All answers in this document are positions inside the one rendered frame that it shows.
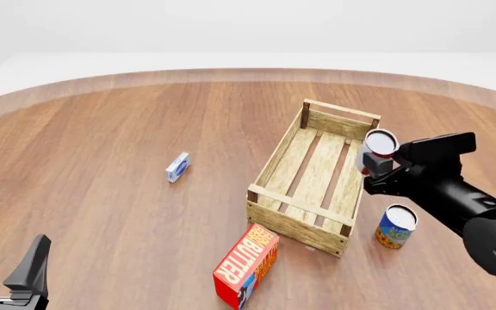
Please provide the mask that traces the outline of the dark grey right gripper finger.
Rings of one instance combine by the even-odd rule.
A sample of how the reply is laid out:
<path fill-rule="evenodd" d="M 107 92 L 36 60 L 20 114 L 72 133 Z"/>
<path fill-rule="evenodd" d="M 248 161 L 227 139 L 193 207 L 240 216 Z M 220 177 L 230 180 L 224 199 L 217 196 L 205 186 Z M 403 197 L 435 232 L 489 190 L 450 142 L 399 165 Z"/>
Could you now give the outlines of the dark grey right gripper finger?
<path fill-rule="evenodd" d="M 363 154 L 363 174 L 373 178 L 387 175 L 394 167 L 394 160 L 391 158 L 379 157 L 372 152 Z"/>

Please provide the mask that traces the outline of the red tomato sauce can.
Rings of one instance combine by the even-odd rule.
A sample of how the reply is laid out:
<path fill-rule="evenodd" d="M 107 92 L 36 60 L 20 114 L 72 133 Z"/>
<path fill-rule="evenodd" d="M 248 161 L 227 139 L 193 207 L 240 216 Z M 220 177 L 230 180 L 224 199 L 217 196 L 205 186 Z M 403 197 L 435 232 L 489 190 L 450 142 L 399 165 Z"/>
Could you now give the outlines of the red tomato sauce can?
<path fill-rule="evenodd" d="M 361 149 L 356 157 L 358 171 L 366 177 L 369 170 L 363 164 L 363 154 L 369 152 L 380 158 L 391 159 L 400 147 L 393 133 L 386 129 L 374 128 L 368 131 L 363 139 Z"/>

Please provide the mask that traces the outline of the blue yellow soup can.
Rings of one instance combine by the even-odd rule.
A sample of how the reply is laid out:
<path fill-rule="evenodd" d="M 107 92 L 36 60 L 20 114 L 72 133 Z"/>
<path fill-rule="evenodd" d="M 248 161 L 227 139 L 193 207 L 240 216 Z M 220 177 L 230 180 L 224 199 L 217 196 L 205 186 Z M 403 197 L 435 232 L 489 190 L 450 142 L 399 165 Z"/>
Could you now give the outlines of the blue yellow soup can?
<path fill-rule="evenodd" d="M 378 241 L 391 249 L 399 249 L 415 231 L 418 216 L 407 206 L 388 206 L 375 230 Z"/>

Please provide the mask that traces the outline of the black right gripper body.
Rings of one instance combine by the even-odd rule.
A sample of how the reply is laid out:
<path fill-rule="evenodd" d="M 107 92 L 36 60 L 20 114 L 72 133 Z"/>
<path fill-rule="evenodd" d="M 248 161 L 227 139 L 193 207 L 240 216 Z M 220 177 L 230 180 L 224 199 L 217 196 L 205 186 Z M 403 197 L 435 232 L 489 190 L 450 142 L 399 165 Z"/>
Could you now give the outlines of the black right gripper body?
<path fill-rule="evenodd" d="M 380 177 L 365 177 L 363 187 L 370 195 L 419 196 L 422 165 L 400 166 Z"/>

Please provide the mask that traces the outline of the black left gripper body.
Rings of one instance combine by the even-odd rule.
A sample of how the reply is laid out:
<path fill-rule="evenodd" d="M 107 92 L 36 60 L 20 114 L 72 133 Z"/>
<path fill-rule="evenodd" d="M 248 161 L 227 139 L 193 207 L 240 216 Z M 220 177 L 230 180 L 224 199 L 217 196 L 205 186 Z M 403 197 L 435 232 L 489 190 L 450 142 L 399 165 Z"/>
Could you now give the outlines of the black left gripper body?
<path fill-rule="evenodd" d="M 0 310 L 46 310 L 49 300 L 38 294 L 12 294 L 0 297 Z"/>

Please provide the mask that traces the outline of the red butter box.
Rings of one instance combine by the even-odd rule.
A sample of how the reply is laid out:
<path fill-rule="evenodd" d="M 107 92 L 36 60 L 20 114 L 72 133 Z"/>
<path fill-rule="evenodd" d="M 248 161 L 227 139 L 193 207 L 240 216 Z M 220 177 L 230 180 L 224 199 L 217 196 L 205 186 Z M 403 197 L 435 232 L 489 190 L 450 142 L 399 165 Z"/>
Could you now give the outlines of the red butter box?
<path fill-rule="evenodd" d="M 253 224 L 214 269 L 214 287 L 229 307 L 242 310 L 277 258 L 280 238 Z"/>

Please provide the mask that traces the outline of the wooden slat tray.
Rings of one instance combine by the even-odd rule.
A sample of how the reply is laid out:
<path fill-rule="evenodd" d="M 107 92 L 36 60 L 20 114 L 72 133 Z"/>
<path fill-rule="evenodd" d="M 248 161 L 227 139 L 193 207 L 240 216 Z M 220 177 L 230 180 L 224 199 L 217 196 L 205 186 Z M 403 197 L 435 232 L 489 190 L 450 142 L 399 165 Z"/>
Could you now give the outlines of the wooden slat tray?
<path fill-rule="evenodd" d="M 357 154 L 380 120 L 379 115 L 304 100 L 247 190 L 247 219 L 340 257 L 363 193 Z"/>

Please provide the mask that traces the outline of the small blue white box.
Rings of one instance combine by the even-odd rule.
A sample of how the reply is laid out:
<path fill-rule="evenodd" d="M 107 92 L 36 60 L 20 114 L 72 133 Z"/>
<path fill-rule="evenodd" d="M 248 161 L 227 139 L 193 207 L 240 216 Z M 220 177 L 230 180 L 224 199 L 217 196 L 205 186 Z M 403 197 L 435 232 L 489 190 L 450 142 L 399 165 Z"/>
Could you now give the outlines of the small blue white box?
<path fill-rule="evenodd" d="M 187 170 L 190 165 L 189 154 L 182 152 L 165 170 L 169 183 L 175 183 L 176 180 Z"/>

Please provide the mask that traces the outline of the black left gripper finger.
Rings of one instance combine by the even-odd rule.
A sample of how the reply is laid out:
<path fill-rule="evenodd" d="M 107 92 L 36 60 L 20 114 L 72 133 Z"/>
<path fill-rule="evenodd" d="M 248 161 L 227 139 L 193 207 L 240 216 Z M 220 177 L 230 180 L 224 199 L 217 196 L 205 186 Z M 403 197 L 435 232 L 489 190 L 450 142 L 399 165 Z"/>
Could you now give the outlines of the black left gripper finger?
<path fill-rule="evenodd" d="M 51 243 L 45 234 L 35 237 L 22 261 L 3 281 L 12 294 L 48 296 L 47 263 Z"/>

